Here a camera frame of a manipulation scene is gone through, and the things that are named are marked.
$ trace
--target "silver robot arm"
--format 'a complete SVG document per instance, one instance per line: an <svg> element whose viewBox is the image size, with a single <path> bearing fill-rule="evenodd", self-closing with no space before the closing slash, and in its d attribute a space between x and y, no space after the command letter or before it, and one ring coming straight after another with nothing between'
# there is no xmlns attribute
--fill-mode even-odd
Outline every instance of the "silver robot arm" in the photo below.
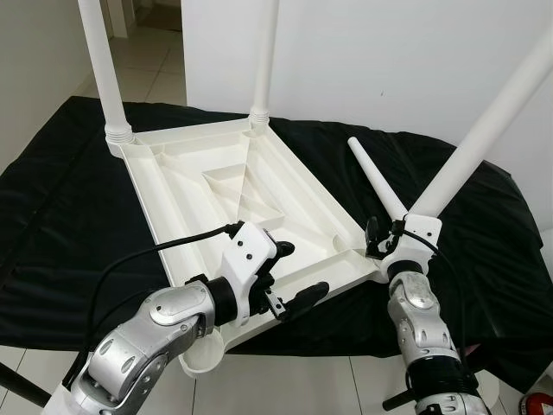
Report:
<svg viewBox="0 0 553 415"><path fill-rule="evenodd" d="M288 303L270 289L270 269L293 251L289 242L275 242L246 222L223 252L220 277L193 278L146 298L130 320L98 345L71 391L58 386L42 414L136 414L167 364L215 326L244 325L268 310L286 321L313 307L328 294L327 283L300 291Z"/></svg>
<svg viewBox="0 0 553 415"><path fill-rule="evenodd" d="M486 405L476 391L478 382L461 364L448 326L440 317L438 299L424 275L433 252L402 234L407 230L435 246L442 223L407 214L394 226L402 229L392 232L381 245L391 248L382 259L381 270L390 279L388 313L396 326L416 414L486 415Z"/></svg>

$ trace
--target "black cable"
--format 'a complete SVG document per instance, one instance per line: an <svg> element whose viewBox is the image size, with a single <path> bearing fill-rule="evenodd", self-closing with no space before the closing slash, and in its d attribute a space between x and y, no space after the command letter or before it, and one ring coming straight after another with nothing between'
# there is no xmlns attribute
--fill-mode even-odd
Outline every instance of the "black cable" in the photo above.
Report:
<svg viewBox="0 0 553 415"><path fill-rule="evenodd" d="M460 344L459 344L459 351L460 351L460 357L461 357L461 363L462 365L468 369L467 364L467 355L466 355L466 322L465 322L465 290L463 288L463 285L461 283L461 280L459 279L459 275L455 271L455 268L449 261L448 257L440 251L436 246L433 246L430 242L428 242L425 238L417 235L416 233L403 230L401 231L402 234L407 235L411 237L412 239L418 240L421 244L425 245L430 249L433 253L435 253L438 257L440 257L443 262L448 266L449 270L452 272L454 276L454 280L457 283L457 289L459 291L459 300L461 301L461 310L460 310Z"/></svg>
<svg viewBox="0 0 553 415"><path fill-rule="evenodd" d="M105 320L107 320L115 311L117 311L120 307L123 307L125 304L129 303L130 301L134 300L135 298L137 297L140 297L140 296L143 296L144 294L151 294L152 292L156 292L156 290L142 290L142 291L139 291L139 292L136 292L134 293L133 295L131 296L128 296L127 298L125 298L125 300L123 300L122 302L118 303L117 305L113 306L109 311L107 311L104 316L102 318L100 318L100 320L96 323L96 326L94 327L94 329L92 329L92 338L96 335L96 333L98 332L98 330L100 329L101 325L105 322ZM80 360L78 358L76 358L74 361L73 361L73 364L71 365L71 367L69 368L69 370L67 371L67 374L66 374L66 379L64 379L64 381L67 381L69 384L69 382L73 381L71 378L74 376L74 371L76 370L77 366L78 366L78 363L80 362Z"/></svg>
<svg viewBox="0 0 553 415"><path fill-rule="evenodd" d="M223 227L218 227L217 229L213 229L212 231L209 231L209 232L199 233L197 235L188 236L186 238L180 238L180 239L171 240L169 242L164 242L162 244L152 246L151 248L143 249L142 251L133 252L108 265L102 272L101 277L99 278L98 282L96 283L96 286L94 287L94 292L92 293L92 297L88 306L88 311L86 313L85 338L80 348L80 351L77 354L75 361L73 362L65 378L61 382L62 385L65 387L70 387L75 377L77 376L77 374L79 374L80 370L86 364L86 359L92 342L92 329L94 324L94 310L96 309L96 302L98 301L98 296L102 288L102 285L104 284L105 280L108 278L108 276L112 271L114 271L116 268L118 268L120 265L124 264L125 262L138 258L146 253L159 252L163 249L172 248L174 246L197 242L199 240L212 238L213 236L219 235L221 233L229 233L231 236L233 236L240 229L241 226L242 226L242 222L239 222L233 225L224 225Z"/></svg>

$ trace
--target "black tablecloth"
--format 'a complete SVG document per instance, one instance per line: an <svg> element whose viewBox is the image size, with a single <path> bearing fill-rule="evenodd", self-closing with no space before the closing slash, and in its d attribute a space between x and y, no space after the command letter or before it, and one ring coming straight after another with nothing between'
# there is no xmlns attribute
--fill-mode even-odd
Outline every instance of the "black tablecloth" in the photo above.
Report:
<svg viewBox="0 0 553 415"><path fill-rule="evenodd" d="M126 104L125 111L134 131L244 117L164 104ZM347 147L350 136L359 139L407 208L454 150L407 132L279 118L270 124L361 226L373 215L382 228L390 219ZM0 176L2 344L78 348L101 270L153 244L124 163L109 154L103 128L99 101L72 97ZM510 175L482 163L441 219L440 247L465 287L467 344L480 344L477 355L487 369L524 391L553 359L553 286L530 211ZM433 259L429 279L458 339L461 304L453 276ZM97 315L132 293L165 285L155 254L137 259L111 276ZM397 354L387 300L386 285L367 282L232 352ZM136 307L136 301L123 307L97 340Z"/></svg>

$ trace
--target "tiled floor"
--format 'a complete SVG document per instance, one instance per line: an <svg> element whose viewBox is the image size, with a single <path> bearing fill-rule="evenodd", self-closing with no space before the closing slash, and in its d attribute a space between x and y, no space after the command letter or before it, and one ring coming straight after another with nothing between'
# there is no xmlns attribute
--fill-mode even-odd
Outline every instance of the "tiled floor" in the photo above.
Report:
<svg viewBox="0 0 553 415"><path fill-rule="evenodd" d="M186 104L180 33L138 28L128 40L111 39L110 46L123 101ZM95 81L79 94L97 98Z"/></svg>
<svg viewBox="0 0 553 415"><path fill-rule="evenodd" d="M123 100L185 105L184 62L179 34L139 28L128 40L111 40ZM93 81L83 95L98 97ZM0 347L0 361L52 392L74 357ZM400 357L225 357L213 372L188 378L178 361L166 369L141 415L384 414L381 402L401 392ZM521 394L490 374L479 373L480 392L493 415L517 415ZM0 415L37 415L40 408L0 389ZM390 415L413 415L412 405Z"/></svg>

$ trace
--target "white wall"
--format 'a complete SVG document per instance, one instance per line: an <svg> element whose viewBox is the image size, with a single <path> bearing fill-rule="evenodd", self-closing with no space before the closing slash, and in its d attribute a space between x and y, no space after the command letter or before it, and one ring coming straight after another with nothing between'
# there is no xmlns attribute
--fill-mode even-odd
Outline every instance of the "white wall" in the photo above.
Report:
<svg viewBox="0 0 553 415"><path fill-rule="evenodd" d="M0 172L91 70L75 0L0 1Z"/></svg>
<svg viewBox="0 0 553 415"><path fill-rule="evenodd" d="M136 26L135 8L132 0L106 0L111 30L115 37L127 38Z"/></svg>
<svg viewBox="0 0 553 415"><path fill-rule="evenodd" d="M248 112L259 0L182 0L188 104ZM550 0L282 0L271 115L457 144L552 20ZM488 159L553 227L553 77Z"/></svg>
<svg viewBox="0 0 553 415"><path fill-rule="evenodd" d="M102 9L102 17L104 18L104 27L107 34L107 38L113 37L113 26L111 25L110 6L107 0L100 0L100 8Z"/></svg>

